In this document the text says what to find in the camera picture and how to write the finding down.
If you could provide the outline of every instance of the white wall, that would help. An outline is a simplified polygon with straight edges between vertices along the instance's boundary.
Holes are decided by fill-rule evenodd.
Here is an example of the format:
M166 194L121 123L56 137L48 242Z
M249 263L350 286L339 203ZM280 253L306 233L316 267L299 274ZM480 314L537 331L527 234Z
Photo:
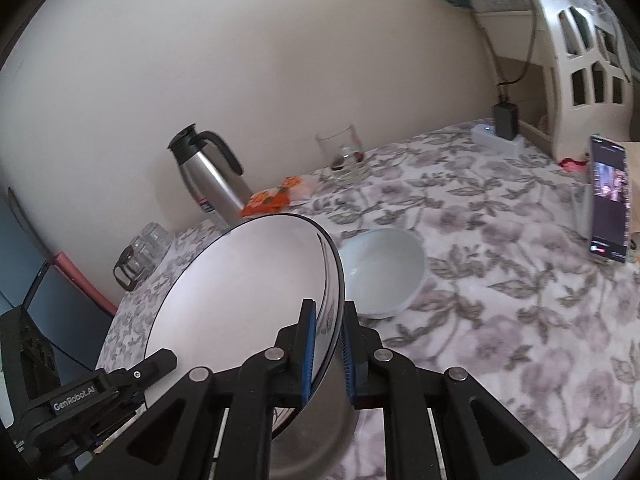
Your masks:
M470 17L440 0L47 0L0 72L0 166L117 302L139 229L202 218L166 150L188 124L258 190L321 166L313 134L335 123L373 148L493 101Z

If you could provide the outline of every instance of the white bowl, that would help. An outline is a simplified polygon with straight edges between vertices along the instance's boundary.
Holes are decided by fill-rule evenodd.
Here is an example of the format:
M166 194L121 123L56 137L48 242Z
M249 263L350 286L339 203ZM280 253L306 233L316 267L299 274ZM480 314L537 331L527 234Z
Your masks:
M373 229L345 241L339 253L344 297L364 317L383 319L402 312L427 279L424 250L408 231Z

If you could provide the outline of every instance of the floral tablecloth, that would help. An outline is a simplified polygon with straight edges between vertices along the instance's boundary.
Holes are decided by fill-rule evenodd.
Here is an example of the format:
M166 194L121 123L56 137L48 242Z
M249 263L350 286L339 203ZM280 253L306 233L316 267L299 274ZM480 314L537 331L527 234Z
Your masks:
M530 145L519 159L478 146L473 125L373 150L362 184L323 181L293 211L338 245L380 226L419 236L426 286L409 309L369 325L418 366L465 367L585 476L640 424L639 269L588 260L572 229L576 176ZM218 235L206 223L177 237L161 267L122 301L98 366L142 360L169 288ZM383 442L382 415L365 413L330 478L383 479Z

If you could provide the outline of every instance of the smartphone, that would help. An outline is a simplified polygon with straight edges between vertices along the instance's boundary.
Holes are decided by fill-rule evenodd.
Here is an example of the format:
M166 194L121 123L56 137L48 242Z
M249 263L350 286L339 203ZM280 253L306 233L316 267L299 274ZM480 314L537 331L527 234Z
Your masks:
M629 193L626 150L602 137L590 137L593 206L589 252L597 259L626 261L629 245Z

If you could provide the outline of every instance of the metal screw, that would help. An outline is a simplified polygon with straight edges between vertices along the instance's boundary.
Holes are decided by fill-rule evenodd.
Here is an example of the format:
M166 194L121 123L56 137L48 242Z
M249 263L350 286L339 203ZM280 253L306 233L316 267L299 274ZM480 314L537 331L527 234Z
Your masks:
M469 374L467 371L460 366L454 366L453 368L449 368L449 377L451 377L454 381L464 381Z
M279 361L284 357L284 350L282 348L278 348L277 346L272 346L271 348L267 348L264 351L264 356L269 361Z
M375 352L373 352L373 357L375 357L378 361L382 361L383 363L391 361L391 358L393 356L394 353L386 348L378 348Z
M189 378L194 383L199 383L200 381L204 381L204 379L206 379L207 377L209 377L209 370L207 370L204 366L199 366L191 370L191 372L189 372Z

